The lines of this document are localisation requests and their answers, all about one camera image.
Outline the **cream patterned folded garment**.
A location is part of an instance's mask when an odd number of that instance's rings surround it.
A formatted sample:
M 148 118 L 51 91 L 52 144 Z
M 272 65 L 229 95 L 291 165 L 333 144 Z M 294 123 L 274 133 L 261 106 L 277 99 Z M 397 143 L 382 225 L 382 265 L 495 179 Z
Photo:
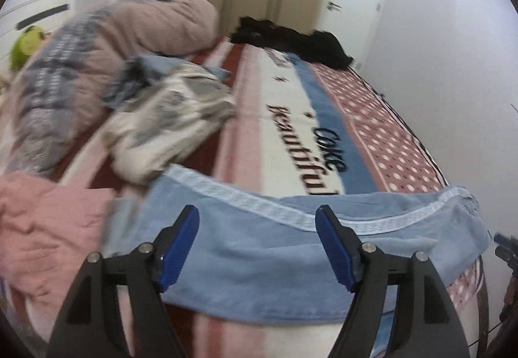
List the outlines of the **cream patterned folded garment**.
M 147 185 L 217 133 L 235 109 L 230 88 L 216 75 L 182 62 L 107 121 L 103 137 L 111 168 L 132 185 Z

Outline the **striped polka dot blanket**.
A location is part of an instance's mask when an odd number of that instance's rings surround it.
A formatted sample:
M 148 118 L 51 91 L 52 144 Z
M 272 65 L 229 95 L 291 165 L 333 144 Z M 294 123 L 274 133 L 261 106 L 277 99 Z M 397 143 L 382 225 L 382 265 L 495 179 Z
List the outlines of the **striped polka dot blanket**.
M 230 72 L 224 83 L 237 110 L 185 159 L 186 169 L 270 197 L 450 187 L 406 123 L 355 71 L 226 37 L 189 61 Z M 47 177 L 136 193 L 111 168 L 103 137 L 110 117 L 105 108 Z

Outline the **grey folded garment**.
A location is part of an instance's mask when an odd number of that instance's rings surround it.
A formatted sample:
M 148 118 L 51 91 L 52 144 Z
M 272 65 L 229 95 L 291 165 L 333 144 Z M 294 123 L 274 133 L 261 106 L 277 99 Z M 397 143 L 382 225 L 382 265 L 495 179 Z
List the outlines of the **grey folded garment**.
M 235 100 L 224 79 L 230 72 L 174 57 L 137 56 L 116 73 L 103 95 L 107 108 L 117 110 L 128 101 L 141 102 L 161 96 L 173 106 L 200 104 L 201 108 L 235 109 Z

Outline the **green plush toy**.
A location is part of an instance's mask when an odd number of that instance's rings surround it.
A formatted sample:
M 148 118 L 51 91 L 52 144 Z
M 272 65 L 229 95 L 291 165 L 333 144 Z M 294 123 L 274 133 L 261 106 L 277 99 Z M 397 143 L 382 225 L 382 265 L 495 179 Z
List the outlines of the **green plush toy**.
M 14 71 L 21 70 L 42 42 L 46 40 L 46 36 L 46 32 L 41 27 L 29 26 L 26 28 L 11 48 L 11 69 Z

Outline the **light blue denim pants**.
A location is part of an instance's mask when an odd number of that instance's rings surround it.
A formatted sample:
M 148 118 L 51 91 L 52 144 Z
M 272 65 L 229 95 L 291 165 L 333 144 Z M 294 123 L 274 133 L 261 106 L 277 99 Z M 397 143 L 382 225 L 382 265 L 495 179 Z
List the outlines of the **light blue denim pants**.
M 450 186 L 424 194 L 267 197 L 173 165 L 143 202 L 117 200 L 103 251 L 126 254 L 153 240 L 187 205 L 200 227 L 166 303 L 220 319 L 260 325 L 340 323 L 352 300 L 338 283 L 315 229 L 316 210 L 330 206 L 388 254 L 426 253 L 452 284 L 491 246 L 470 192 Z

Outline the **black clothes pile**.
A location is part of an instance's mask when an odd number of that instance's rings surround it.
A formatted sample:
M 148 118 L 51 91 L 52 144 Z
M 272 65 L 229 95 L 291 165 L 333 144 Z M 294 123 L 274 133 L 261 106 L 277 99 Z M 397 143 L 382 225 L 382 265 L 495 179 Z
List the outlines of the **black clothes pile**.
M 335 70 L 346 70 L 354 61 L 345 53 L 340 41 L 329 32 L 313 30 L 309 35 L 301 34 L 271 20 L 256 20 L 249 16 L 240 18 L 239 26 L 230 39 L 234 44 L 293 53 L 306 62 L 321 63 Z

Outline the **pink garment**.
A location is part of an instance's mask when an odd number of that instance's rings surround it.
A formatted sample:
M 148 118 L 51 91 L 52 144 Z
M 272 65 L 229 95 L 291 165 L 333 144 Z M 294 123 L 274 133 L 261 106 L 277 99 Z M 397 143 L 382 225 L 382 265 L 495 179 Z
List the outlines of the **pink garment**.
M 85 256 L 98 249 L 114 192 L 1 177 L 1 277 L 41 307 L 60 305 Z

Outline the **white headboard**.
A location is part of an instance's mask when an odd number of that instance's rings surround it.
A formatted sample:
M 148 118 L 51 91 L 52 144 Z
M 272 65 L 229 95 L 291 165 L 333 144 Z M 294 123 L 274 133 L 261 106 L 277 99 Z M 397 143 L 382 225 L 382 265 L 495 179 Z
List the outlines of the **white headboard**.
M 75 14 L 75 0 L 11 0 L 1 9 L 1 61 L 30 26 L 52 32 Z

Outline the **pink plaid comforter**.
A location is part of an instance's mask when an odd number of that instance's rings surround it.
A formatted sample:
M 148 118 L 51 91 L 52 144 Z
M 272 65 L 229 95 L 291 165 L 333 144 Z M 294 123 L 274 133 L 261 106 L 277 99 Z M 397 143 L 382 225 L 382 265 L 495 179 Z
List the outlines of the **pink plaid comforter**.
M 102 0 L 53 32 L 14 77 L 1 110 L 1 172 L 50 176 L 104 113 L 102 96 L 136 56 L 188 56 L 218 35 L 208 0 Z

